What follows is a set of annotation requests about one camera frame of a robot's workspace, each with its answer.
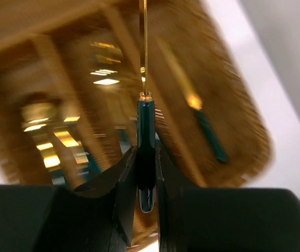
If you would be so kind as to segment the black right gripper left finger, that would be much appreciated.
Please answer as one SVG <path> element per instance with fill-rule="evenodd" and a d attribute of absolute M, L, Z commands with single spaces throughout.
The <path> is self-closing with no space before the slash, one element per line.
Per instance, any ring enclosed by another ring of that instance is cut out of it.
<path fill-rule="evenodd" d="M 136 152 L 130 148 L 75 191 L 0 185 L 0 251 L 126 251 L 133 234 Z"/>

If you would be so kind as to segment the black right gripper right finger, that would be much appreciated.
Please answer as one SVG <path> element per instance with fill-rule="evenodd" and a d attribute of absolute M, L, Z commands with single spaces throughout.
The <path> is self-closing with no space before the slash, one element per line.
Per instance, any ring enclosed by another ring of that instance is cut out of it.
<path fill-rule="evenodd" d="M 282 188 L 199 187 L 156 150 L 160 251 L 300 251 L 300 201 Z"/>

